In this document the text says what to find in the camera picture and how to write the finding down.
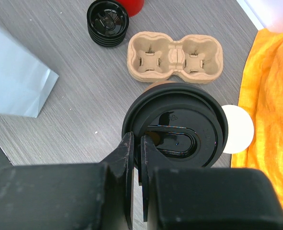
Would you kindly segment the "black coffee cup lid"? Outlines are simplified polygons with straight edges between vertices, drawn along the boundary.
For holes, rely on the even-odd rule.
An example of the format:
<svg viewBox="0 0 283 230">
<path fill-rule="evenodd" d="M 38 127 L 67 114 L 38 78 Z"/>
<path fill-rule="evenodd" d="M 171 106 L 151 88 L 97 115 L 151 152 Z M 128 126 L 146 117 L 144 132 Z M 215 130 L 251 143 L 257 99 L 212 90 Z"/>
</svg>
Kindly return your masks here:
<svg viewBox="0 0 283 230">
<path fill-rule="evenodd" d="M 204 90 L 168 83 L 142 93 L 128 109 L 122 134 L 133 132 L 135 167 L 140 165 L 141 138 L 177 166 L 211 167 L 223 153 L 228 123 L 222 106 Z"/>
</svg>

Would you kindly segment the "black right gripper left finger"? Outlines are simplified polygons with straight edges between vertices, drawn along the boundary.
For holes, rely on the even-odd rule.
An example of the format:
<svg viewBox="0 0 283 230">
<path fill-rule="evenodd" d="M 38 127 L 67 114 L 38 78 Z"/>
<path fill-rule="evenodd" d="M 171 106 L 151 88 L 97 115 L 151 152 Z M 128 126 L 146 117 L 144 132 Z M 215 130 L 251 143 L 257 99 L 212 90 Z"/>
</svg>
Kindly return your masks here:
<svg viewBox="0 0 283 230">
<path fill-rule="evenodd" d="M 134 135 L 98 163 L 0 171 L 0 230 L 130 230 Z"/>
</svg>

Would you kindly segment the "brown paper cup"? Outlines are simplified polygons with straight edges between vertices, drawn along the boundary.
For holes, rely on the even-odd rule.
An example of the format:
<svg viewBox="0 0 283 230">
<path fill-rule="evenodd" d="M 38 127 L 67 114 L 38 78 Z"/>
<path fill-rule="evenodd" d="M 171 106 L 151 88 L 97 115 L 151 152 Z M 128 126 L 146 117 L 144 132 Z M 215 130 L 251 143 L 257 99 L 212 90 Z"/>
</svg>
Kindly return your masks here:
<svg viewBox="0 0 283 230">
<path fill-rule="evenodd" d="M 163 81 L 154 82 L 154 83 L 150 84 L 143 92 L 146 92 L 153 87 L 156 87 L 156 86 L 159 86 L 159 85 L 162 85 L 162 84 L 168 84 L 168 83 L 175 83 L 175 81 L 163 80 Z"/>
</svg>

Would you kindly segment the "light blue paper bag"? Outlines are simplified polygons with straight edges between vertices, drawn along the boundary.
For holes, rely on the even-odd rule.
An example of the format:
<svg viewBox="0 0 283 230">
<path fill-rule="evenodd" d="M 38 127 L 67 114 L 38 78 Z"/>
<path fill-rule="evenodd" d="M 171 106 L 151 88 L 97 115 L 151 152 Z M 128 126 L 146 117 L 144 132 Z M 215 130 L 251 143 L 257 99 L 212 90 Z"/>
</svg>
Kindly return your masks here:
<svg viewBox="0 0 283 230">
<path fill-rule="evenodd" d="M 0 114 L 38 117 L 58 78 L 0 27 Z"/>
</svg>

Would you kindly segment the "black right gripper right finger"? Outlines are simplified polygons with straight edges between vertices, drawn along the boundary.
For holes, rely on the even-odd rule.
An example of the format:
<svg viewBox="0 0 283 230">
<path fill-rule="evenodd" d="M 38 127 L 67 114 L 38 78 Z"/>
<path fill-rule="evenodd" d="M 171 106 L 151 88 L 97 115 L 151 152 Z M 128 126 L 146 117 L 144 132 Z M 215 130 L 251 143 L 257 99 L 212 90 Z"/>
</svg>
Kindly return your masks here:
<svg viewBox="0 0 283 230">
<path fill-rule="evenodd" d="M 143 136 L 140 172 L 150 230 L 283 230 L 283 209 L 262 171 L 177 167 Z"/>
</svg>

